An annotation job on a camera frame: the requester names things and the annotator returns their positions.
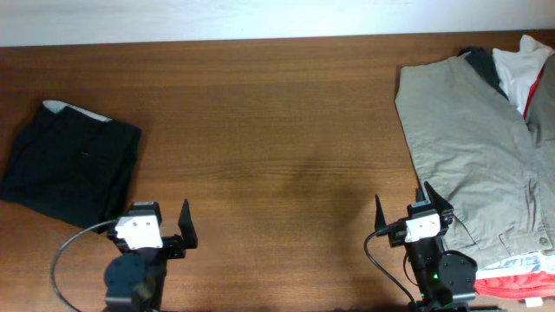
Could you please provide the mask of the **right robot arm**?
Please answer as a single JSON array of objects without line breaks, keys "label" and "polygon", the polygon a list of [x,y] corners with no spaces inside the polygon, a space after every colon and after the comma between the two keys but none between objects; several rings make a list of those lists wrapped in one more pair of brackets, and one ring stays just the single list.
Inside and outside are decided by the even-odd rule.
[{"label": "right robot arm", "polygon": [[404,261],[410,263],[421,298],[409,296],[410,311],[468,311],[475,299],[474,284],[478,264],[471,257],[443,246],[442,238],[454,221],[454,208],[426,182],[417,191],[418,201],[407,207],[408,215],[394,223],[385,220],[381,201],[375,200],[375,230],[363,243],[370,262],[404,293],[397,279],[370,254],[373,237],[387,237],[392,248],[402,246]]}]

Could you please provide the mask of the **black shorts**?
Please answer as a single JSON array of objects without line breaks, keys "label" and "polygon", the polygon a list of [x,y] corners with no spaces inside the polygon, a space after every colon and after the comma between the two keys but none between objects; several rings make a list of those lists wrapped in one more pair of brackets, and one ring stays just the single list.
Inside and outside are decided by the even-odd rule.
[{"label": "black shorts", "polygon": [[81,228],[124,210],[141,130],[46,100],[16,136],[1,198]]}]

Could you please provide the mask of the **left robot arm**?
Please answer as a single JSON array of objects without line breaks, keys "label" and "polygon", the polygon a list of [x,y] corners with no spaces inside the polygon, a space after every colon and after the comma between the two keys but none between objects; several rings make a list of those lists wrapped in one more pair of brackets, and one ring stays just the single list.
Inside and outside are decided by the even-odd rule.
[{"label": "left robot arm", "polygon": [[135,202],[108,231],[121,254],[104,273],[106,311],[161,310],[167,262],[185,258],[199,245],[187,200],[178,218],[179,234],[162,236],[161,223],[157,202]]}]

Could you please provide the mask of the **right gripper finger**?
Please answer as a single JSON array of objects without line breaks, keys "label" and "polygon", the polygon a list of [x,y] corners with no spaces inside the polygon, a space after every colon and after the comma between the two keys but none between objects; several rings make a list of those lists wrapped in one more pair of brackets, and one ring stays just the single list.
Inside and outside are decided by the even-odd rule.
[{"label": "right gripper finger", "polygon": [[387,222],[385,220],[382,204],[379,196],[375,195],[375,235],[377,237],[384,236],[386,234],[385,230],[387,227]]},{"label": "right gripper finger", "polygon": [[424,182],[430,203],[439,213],[448,213],[454,210],[453,206],[444,199],[427,181]]}]

